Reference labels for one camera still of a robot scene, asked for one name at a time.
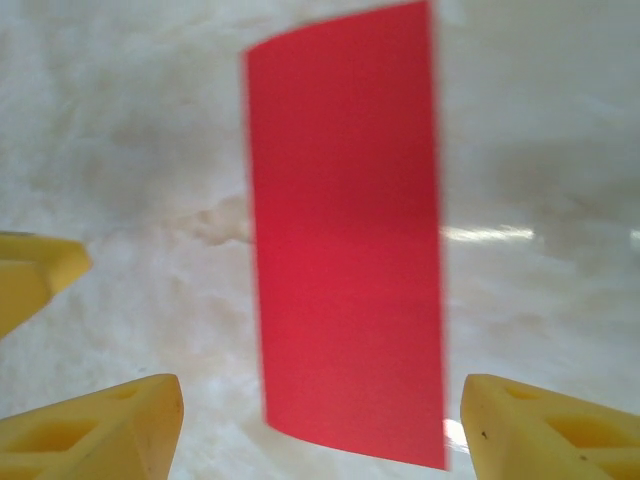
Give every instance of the red rectangle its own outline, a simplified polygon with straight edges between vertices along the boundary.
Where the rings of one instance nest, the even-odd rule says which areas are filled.
[[[445,467],[432,19],[414,2],[247,55],[267,422]]]

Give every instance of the red card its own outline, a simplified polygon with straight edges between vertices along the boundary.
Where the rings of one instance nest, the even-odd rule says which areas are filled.
[[[445,467],[432,18],[425,2],[248,53],[269,425]]]

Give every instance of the yellow foam block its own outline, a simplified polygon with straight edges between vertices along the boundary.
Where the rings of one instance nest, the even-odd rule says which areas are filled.
[[[40,265],[0,260],[0,338],[43,308],[51,297],[51,286]]]
[[[0,421],[0,480],[166,480],[183,417],[154,375]]]
[[[54,294],[91,268],[91,259],[82,243],[24,233],[0,232],[0,260],[38,263]]]
[[[0,338],[91,268],[81,243],[0,232]]]
[[[640,479],[640,417],[492,375],[461,406],[478,480]]]

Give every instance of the white surface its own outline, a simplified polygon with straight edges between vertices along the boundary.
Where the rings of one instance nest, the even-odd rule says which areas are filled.
[[[260,421],[237,54],[368,0],[0,2],[1,227],[96,265],[0,342],[0,416],[170,371],[172,479],[442,478]],[[442,0],[457,405],[489,372],[640,412],[636,0]]]

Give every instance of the white marble surface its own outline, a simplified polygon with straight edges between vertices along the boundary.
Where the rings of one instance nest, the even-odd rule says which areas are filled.
[[[382,4],[0,2],[1,227],[81,239],[96,262],[0,342],[0,416],[170,371],[187,408],[172,479],[445,477],[260,421],[237,54]],[[439,12],[448,425],[469,479],[470,372],[640,412],[640,4]]]

